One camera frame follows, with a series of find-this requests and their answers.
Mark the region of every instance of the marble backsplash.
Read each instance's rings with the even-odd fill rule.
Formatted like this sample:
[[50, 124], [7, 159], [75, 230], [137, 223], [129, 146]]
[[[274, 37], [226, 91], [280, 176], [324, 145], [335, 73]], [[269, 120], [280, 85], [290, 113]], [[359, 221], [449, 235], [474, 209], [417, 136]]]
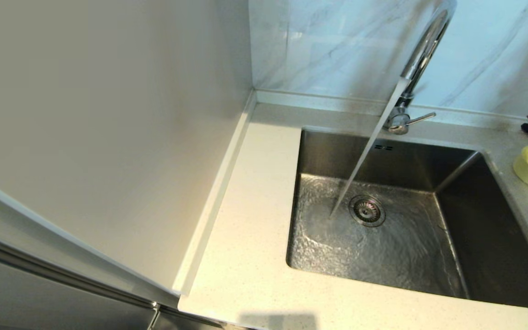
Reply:
[[[249, 0], [255, 88], [386, 101], [440, 0]], [[415, 105], [528, 115], [528, 0], [458, 0]]]

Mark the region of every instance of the sink drain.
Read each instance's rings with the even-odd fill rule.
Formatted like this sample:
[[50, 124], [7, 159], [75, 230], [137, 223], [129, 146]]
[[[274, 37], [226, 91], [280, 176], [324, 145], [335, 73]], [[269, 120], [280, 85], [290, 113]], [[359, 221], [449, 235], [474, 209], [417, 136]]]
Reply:
[[358, 195], [352, 198], [350, 214], [354, 220], [367, 227], [380, 226], [386, 219], [382, 204], [370, 195]]

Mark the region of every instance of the stainless steel sink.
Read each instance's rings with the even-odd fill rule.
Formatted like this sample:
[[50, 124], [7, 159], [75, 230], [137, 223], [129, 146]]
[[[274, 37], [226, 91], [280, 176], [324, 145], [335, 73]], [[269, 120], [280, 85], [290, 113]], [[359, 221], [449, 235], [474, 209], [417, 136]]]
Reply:
[[287, 263], [431, 294], [528, 307], [528, 243], [484, 158], [304, 130]]

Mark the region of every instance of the quartz countertop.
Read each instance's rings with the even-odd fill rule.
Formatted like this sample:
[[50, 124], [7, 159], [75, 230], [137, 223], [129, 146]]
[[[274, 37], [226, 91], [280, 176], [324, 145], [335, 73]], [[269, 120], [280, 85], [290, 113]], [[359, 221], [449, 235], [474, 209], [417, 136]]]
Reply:
[[[286, 263], [300, 134], [326, 127], [368, 136], [378, 117], [259, 103], [181, 311], [273, 330], [527, 330], [528, 308], [445, 297], [301, 271]], [[380, 138], [478, 150], [528, 239], [528, 186], [512, 162], [521, 133], [425, 121]]]

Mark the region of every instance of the chrome faucet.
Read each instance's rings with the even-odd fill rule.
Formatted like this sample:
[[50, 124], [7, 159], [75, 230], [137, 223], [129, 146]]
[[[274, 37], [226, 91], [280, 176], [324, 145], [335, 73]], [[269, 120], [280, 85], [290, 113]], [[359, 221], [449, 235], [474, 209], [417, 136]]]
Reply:
[[456, 0], [443, 0], [440, 6], [435, 10], [427, 28], [423, 31], [423, 36], [419, 39], [419, 43], [415, 46], [415, 50], [413, 50], [411, 58], [401, 74], [401, 77], [410, 80], [409, 85], [404, 92], [402, 92], [402, 95], [384, 123], [384, 129], [387, 129], [389, 132], [394, 134], [406, 134], [409, 125], [435, 117], [436, 114], [432, 112], [411, 120], [410, 115], [407, 113], [407, 107], [413, 100], [413, 90], [415, 89], [417, 82], [419, 82], [423, 71], [427, 68], [429, 60], [431, 60], [435, 49], [438, 44], [440, 44], [441, 38], [444, 36], [444, 33], [446, 33], [447, 26], [453, 16], [456, 5]]

